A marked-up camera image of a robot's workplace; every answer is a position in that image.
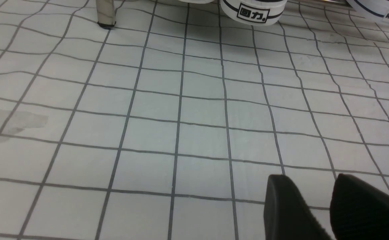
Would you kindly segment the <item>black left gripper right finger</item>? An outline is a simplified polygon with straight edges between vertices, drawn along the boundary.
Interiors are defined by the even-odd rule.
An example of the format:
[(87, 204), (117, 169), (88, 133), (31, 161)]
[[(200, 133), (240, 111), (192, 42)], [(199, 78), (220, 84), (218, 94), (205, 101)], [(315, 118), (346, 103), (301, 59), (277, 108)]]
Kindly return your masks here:
[(349, 174), (339, 174), (329, 208), (338, 240), (389, 240), (389, 195)]

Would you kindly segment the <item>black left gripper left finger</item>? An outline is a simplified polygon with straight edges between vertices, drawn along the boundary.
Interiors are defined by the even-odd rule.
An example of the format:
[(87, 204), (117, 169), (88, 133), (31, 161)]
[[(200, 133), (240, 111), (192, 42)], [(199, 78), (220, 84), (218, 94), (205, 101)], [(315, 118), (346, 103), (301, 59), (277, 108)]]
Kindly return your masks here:
[(311, 213), (294, 182), (285, 175), (268, 176), (264, 205), (266, 240), (330, 240)]

